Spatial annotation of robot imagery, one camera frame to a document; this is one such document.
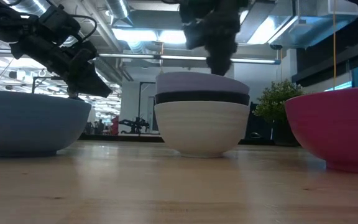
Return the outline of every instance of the pink bowl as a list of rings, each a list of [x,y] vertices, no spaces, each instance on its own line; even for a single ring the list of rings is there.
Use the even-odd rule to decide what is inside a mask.
[[[358,88],[295,97],[285,110],[296,139],[327,168],[358,172]]]

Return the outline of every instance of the green plant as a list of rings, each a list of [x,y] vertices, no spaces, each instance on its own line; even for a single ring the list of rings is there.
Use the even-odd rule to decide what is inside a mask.
[[[290,98],[303,95],[302,87],[289,80],[272,82],[270,88],[266,88],[262,96],[258,98],[260,104],[253,111],[256,116],[261,116],[269,123],[273,121],[287,121],[284,102]]]

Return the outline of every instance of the bowl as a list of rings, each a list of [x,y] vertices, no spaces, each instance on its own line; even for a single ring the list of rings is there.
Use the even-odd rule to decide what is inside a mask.
[[[159,93],[155,96],[155,104],[178,101],[218,101],[248,106],[249,95],[228,91],[177,91]]]
[[[285,110],[296,139],[327,168],[358,172],[358,88],[292,98]]]
[[[249,94],[249,87],[232,78],[199,72],[170,72],[156,78],[157,94],[176,91],[228,91]]]
[[[90,109],[79,100],[0,91],[0,157],[56,154],[79,138]]]
[[[249,107],[215,101],[179,101],[155,105],[161,137],[185,157],[214,158],[244,138]]]

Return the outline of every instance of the white bowl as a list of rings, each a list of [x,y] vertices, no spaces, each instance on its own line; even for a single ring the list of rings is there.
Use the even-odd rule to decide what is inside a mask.
[[[161,137],[185,157],[213,158],[244,138],[249,107],[215,101],[180,101],[155,105]]]
[[[249,87],[232,78],[200,72],[169,72],[156,78],[157,94],[176,91],[226,91],[249,94]]]
[[[0,156],[52,156],[83,132],[91,105],[79,100],[0,91]]]

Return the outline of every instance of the wooden table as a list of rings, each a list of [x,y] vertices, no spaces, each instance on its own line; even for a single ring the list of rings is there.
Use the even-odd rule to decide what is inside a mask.
[[[358,224],[358,174],[303,149],[190,159],[164,144],[83,141],[57,157],[0,159],[0,223]]]

